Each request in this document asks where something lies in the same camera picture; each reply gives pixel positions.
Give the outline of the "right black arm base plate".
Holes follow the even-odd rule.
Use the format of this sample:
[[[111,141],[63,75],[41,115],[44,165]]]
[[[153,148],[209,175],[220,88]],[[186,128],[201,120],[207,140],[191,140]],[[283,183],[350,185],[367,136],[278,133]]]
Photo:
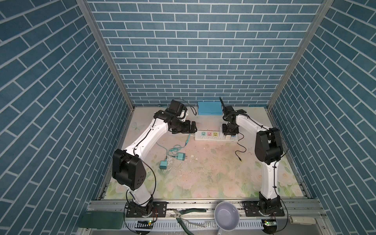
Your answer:
[[[247,217],[283,217],[284,209],[280,201],[264,202],[264,201],[242,201],[241,206],[245,210]]]

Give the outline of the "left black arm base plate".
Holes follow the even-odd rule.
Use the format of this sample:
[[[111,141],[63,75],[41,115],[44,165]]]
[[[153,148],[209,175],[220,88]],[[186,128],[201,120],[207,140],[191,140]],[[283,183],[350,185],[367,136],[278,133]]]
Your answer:
[[[165,217],[167,210],[166,201],[150,201],[145,205],[138,205],[130,201],[125,206],[125,217],[141,218],[141,217]]]

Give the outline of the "white charger with black cable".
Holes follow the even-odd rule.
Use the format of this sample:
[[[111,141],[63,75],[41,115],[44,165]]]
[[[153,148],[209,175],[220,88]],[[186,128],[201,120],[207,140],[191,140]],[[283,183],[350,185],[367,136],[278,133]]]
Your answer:
[[[225,146],[224,146],[224,149],[225,150],[229,150],[229,148],[235,144],[235,142],[230,142],[230,143],[226,143]],[[246,153],[247,152],[247,148],[244,146],[244,145],[241,145],[239,142],[236,142],[236,144],[238,145],[238,147],[240,147],[240,149],[236,149],[234,151],[234,155],[238,158],[238,160],[240,162],[242,162],[242,158],[239,156],[239,153]]]

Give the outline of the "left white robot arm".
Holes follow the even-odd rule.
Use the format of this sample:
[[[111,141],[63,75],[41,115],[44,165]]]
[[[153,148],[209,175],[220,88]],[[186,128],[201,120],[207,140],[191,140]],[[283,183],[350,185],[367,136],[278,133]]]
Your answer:
[[[159,110],[154,114],[149,127],[131,145],[114,152],[112,178],[129,190],[137,205],[146,207],[153,198],[153,194],[144,185],[145,167],[149,166],[145,157],[159,138],[169,131],[172,134],[195,133],[195,122],[187,120],[187,116],[187,108]]]

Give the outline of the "teal plug adapter with prongs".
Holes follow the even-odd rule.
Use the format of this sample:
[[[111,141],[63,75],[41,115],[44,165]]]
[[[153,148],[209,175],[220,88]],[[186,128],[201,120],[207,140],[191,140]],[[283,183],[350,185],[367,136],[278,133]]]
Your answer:
[[[177,154],[177,156],[176,156],[176,159],[179,160],[179,161],[184,161],[185,158],[186,158],[185,153],[181,153],[181,152],[179,152],[179,153]]]

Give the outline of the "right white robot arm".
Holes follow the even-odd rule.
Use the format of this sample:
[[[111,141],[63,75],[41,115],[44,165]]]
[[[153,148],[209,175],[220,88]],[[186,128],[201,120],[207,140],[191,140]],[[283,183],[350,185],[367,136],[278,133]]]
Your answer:
[[[280,130],[264,126],[251,119],[244,110],[224,113],[222,126],[225,135],[239,133],[239,127],[256,134],[255,155],[261,162],[261,190],[259,192],[259,211],[264,215],[276,213],[282,208],[278,194],[278,166],[284,156],[284,149]]]

